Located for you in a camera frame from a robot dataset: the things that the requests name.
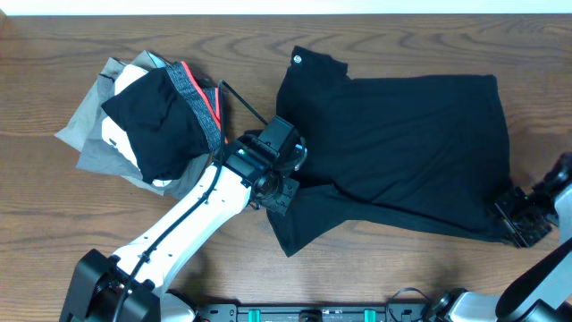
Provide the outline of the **black t-shirt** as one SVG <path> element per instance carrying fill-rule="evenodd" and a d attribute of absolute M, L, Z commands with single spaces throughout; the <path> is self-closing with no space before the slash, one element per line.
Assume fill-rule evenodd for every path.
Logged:
<path fill-rule="evenodd" d="M 292 50 L 276 113 L 305 139 L 307 159 L 286 214 L 267 215 L 284 253 L 349 220 L 503 242 L 488 211 L 510 185 L 495 77 L 352 79 L 348 68 Z"/>

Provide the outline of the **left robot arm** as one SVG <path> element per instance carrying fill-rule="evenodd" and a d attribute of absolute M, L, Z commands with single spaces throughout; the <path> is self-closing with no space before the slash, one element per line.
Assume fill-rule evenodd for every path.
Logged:
<path fill-rule="evenodd" d="M 290 174 L 307 158 L 294 126 L 275 116 L 259 134 L 222 144 L 194 188 L 156 224 L 107 257 L 90 250 L 76 265 L 61 322 L 193 321 L 169 291 L 184 265 L 249 204 L 284 215 L 298 189 Z"/>

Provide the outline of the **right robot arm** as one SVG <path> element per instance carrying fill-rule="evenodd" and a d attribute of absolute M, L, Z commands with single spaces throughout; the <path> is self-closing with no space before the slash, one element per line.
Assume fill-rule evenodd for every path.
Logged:
<path fill-rule="evenodd" d="M 466 289 L 446 292 L 421 317 L 423 321 L 569 321 L 571 304 L 571 154 L 555 166 L 530 194 L 513 188 L 493 204 L 519 248 L 530 248 L 553 227 L 559 247 L 516 279 L 501 295 Z"/>

